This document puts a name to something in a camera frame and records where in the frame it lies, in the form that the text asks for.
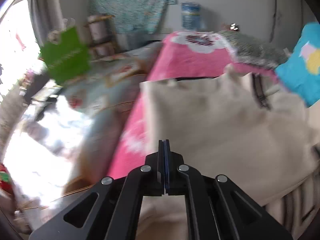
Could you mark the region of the beige jacket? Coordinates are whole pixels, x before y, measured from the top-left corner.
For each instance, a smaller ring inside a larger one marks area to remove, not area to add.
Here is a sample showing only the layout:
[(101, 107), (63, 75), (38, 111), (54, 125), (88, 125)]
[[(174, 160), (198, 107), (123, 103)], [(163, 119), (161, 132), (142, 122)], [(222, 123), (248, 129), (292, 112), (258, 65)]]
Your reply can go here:
[(172, 151), (203, 175), (225, 174), (298, 239), (319, 210), (319, 109), (270, 77), (141, 84), (146, 149)]

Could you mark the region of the green paper bag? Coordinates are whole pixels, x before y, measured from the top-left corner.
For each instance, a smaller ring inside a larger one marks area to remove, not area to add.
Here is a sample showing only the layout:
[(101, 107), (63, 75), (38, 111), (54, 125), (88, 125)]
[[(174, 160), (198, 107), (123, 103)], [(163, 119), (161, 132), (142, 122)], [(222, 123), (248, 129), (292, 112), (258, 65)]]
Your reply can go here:
[(90, 70), (88, 48), (80, 41), (76, 27), (58, 33), (57, 42), (45, 43), (40, 54), (49, 77), (58, 85)]

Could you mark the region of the teal patterned hanging cloth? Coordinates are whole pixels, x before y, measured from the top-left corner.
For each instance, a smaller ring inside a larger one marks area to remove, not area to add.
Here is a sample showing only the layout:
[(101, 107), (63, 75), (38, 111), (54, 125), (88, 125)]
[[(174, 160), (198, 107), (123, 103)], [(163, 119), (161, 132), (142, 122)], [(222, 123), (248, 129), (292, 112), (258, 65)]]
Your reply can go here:
[(169, 5), (177, 0), (89, 0), (90, 15), (113, 15), (116, 33), (154, 34)]

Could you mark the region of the blue water bottle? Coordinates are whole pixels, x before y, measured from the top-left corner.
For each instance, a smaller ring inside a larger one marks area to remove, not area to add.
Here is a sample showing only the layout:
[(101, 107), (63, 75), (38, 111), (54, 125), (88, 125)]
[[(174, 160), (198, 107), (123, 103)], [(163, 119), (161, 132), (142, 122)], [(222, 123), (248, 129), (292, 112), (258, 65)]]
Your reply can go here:
[(182, 27), (189, 31), (199, 31), (201, 28), (201, 6), (195, 2), (181, 3)]

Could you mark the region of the light blue patterned bedsheet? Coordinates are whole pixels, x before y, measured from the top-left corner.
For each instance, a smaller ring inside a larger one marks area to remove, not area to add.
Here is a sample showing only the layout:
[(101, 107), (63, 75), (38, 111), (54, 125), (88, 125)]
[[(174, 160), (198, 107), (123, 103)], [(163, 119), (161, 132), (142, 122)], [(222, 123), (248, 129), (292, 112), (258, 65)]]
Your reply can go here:
[(151, 72), (163, 42), (94, 61), (93, 69), (59, 95), (56, 108), (63, 119), (59, 132), (63, 151), (73, 161), (70, 180), (96, 181), (107, 171), (119, 138)]

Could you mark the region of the pink floral blanket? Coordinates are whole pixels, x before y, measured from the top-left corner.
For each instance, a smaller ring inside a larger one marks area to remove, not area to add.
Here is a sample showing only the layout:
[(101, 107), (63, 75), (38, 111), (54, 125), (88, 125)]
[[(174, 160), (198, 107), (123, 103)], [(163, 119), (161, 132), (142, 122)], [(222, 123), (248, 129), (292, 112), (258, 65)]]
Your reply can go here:
[[(218, 77), (223, 74), (225, 67), (231, 64), (238, 73), (255, 73), (269, 77), (273, 82), (278, 81), (274, 69), (267, 70), (234, 62), (225, 45), (215, 34), (176, 31), (167, 35), (147, 80)], [(126, 176), (133, 168), (142, 165), (147, 155), (144, 107), (140, 96), (128, 114), (129, 117), (107, 171), (107, 175), (113, 178)]]

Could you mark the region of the blue cartoon pillow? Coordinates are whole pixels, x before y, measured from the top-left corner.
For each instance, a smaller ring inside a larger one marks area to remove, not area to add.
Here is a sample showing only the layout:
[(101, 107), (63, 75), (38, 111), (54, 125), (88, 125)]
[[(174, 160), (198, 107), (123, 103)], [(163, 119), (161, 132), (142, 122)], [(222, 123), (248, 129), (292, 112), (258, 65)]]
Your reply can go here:
[(319, 100), (319, 36), (319, 23), (306, 24), (289, 59), (275, 70), (279, 81), (308, 107)]

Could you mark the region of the wooden chair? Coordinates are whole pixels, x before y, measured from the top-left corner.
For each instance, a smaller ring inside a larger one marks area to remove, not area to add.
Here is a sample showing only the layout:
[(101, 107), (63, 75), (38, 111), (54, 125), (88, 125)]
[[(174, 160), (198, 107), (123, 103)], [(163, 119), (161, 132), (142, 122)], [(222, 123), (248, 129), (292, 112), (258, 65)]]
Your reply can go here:
[(114, 15), (90, 15), (84, 25), (91, 38), (89, 52), (94, 59), (113, 56), (117, 51)]

